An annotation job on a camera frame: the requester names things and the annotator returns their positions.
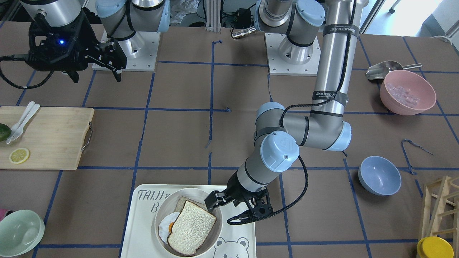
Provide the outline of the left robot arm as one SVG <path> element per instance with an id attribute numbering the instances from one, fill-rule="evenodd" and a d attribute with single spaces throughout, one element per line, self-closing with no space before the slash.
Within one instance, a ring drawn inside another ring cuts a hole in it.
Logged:
<path id="1" fill-rule="evenodd" d="M 351 141 L 351 126 L 343 121 L 359 25 L 367 0 L 326 0 L 327 10 L 316 0 L 260 0 L 256 29 L 286 35 L 292 49 L 310 49 L 318 29 L 323 44 L 311 104 L 283 107 L 264 103 L 257 112 L 254 151 L 228 180 L 223 191 L 205 199 L 208 212 L 233 203 L 247 205 L 242 214 L 227 220 L 230 225 L 270 218 L 297 204 L 308 189 L 308 172 L 299 148 L 343 151 Z M 300 160 L 305 186 L 297 199 L 274 212 L 267 185 Z"/>

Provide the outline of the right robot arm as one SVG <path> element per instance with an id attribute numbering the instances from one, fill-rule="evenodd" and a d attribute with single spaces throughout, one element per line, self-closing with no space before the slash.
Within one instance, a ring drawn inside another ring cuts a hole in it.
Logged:
<path id="1" fill-rule="evenodd" d="M 97 0 L 95 8 L 107 34 L 95 35 L 79 0 L 22 0 L 32 18 L 26 64 L 36 71 L 64 72 L 74 83 L 78 72 L 94 63 L 121 81 L 129 59 L 144 53 L 141 32 L 166 32 L 170 25 L 169 0 Z"/>

